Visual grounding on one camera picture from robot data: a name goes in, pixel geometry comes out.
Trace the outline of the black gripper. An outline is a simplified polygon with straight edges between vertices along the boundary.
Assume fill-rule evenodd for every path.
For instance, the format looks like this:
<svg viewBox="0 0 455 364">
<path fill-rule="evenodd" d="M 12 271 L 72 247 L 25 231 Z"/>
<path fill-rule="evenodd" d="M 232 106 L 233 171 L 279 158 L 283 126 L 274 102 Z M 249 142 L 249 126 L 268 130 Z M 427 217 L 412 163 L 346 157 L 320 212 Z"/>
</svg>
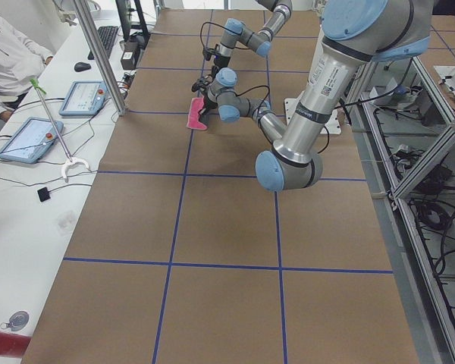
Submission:
<svg viewBox="0 0 455 364">
<path fill-rule="evenodd" d="M 208 47 L 207 45 L 203 46 L 203 57 L 205 61 L 211 61 L 213 59 L 213 64 L 211 68 L 211 76 L 215 77 L 216 72 L 219 72 L 222 68 L 225 68 L 229 65 L 231 54 L 230 49 L 226 48 L 222 44 L 216 44 L 214 48 Z"/>
<path fill-rule="evenodd" d="M 217 102 L 209 96 L 210 85 L 212 81 L 208 78 L 199 78 L 191 86 L 193 93 L 200 92 L 203 97 L 204 106 L 199 110 L 199 115 L 208 115 L 209 112 L 217 108 Z"/>
</svg>

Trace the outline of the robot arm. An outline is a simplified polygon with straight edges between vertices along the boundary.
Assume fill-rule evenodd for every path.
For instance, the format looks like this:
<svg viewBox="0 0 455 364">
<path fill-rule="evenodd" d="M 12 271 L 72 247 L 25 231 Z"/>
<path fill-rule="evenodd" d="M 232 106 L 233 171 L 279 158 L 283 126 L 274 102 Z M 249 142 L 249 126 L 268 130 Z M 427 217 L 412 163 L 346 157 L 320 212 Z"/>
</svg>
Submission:
<svg viewBox="0 0 455 364">
<path fill-rule="evenodd" d="M 293 10 L 291 0 L 259 0 L 257 3 L 272 13 L 259 31 L 250 30 L 244 22 L 238 19 L 228 18 L 223 27 L 224 32 L 220 43 L 216 44 L 214 48 L 203 46 L 204 59 L 209 61 L 211 57 L 214 57 L 211 69 L 212 77 L 229 65 L 233 50 L 238 43 L 266 58 L 275 35 L 291 18 Z"/>
<path fill-rule="evenodd" d="M 227 20 L 220 43 L 204 49 L 213 61 L 212 72 L 192 87 L 188 127 L 204 127 L 207 114 L 217 110 L 225 123 L 253 119 L 271 149 L 256 159 L 258 182 L 267 190 L 303 189 L 322 175 L 322 160 L 312 147 L 356 69 L 370 61 L 389 61 L 421 55 L 429 44 L 431 1 L 330 1 L 322 13 L 314 57 L 306 88 L 288 123 L 281 122 L 268 102 L 235 92 L 236 73 L 229 68 L 234 48 L 242 44 L 265 57 L 278 31 L 292 15 L 289 1 L 265 1 L 271 18 L 259 31 Z"/>
</svg>

